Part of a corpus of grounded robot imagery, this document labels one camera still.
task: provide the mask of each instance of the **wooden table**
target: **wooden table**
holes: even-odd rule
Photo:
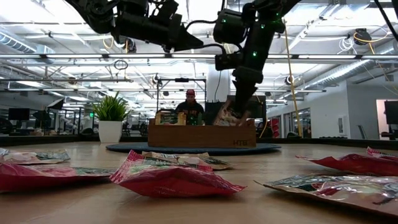
[[[9,149],[66,149],[72,166],[118,167],[127,154],[109,152],[97,142],[9,147]],[[339,207],[276,192],[257,185],[295,174],[328,169],[296,159],[294,155],[325,157],[365,149],[326,145],[282,145],[280,152],[253,156],[219,157],[235,165],[218,171],[226,180],[248,187],[231,198],[142,197],[114,184],[70,187],[36,193],[0,194],[0,223],[164,223],[164,224],[285,224],[285,223],[397,223],[393,218]]]

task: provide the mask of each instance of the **blue circular mat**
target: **blue circular mat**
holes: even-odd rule
[[[122,143],[106,146],[107,150],[114,152],[159,152],[166,154],[201,154],[207,152],[211,156],[236,156],[274,152],[280,146],[268,143],[257,143],[252,148],[192,148],[192,147],[150,147],[148,142]]]

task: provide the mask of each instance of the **man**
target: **man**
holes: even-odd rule
[[[195,100],[195,90],[187,90],[186,93],[187,99],[180,103],[175,109],[176,112],[184,112],[187,117],[193,116],[197,117],[200,113],[205,113],[203,107]]]

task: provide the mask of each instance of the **wooden crate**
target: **wooden crate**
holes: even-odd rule
[[[153,147],[255,147],[254,126],[149,125],[148,145]]]

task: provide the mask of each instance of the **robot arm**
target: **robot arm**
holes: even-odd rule
[[[268,57],[275,32],[283,33],[281,18],[300,0],[255,0],[243,6],[242,12],[221,8],[215,21],[215,42],[234,44],[239,51],[216,55],[216,69],[234,69],[236,80],[236,111],[243,111],[247,101],[261,83],[262,69]],[[177,14],[174,0],[66,0],[87,24],[99,34],[111,33],[116,42],[126,38],[161,45],[165,52],[200,49],[210,45],[187,32]],[[149,15],[149,4],[158,12]],[[246,39],[244,47],[240,46]]]

